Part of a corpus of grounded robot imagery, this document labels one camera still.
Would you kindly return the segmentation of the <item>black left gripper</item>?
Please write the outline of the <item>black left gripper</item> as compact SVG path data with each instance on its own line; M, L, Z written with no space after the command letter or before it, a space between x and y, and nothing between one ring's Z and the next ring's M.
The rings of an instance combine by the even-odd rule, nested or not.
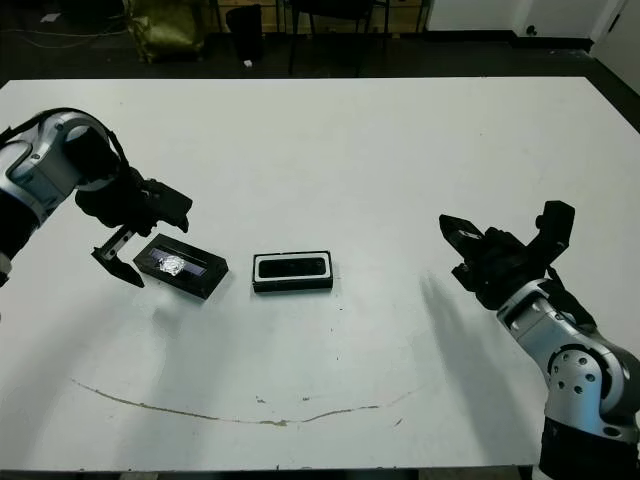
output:
M161 182L144 179L139 172L121 172L107 185L91 191L91 215L107 227L125 227L129 236L147 236L158 221L171 218L171 195L172 190ZM186 215L173 218L170 224L182 232L189 229ZM102 265L112 276L144 287L140 274L117 256L103 258Z

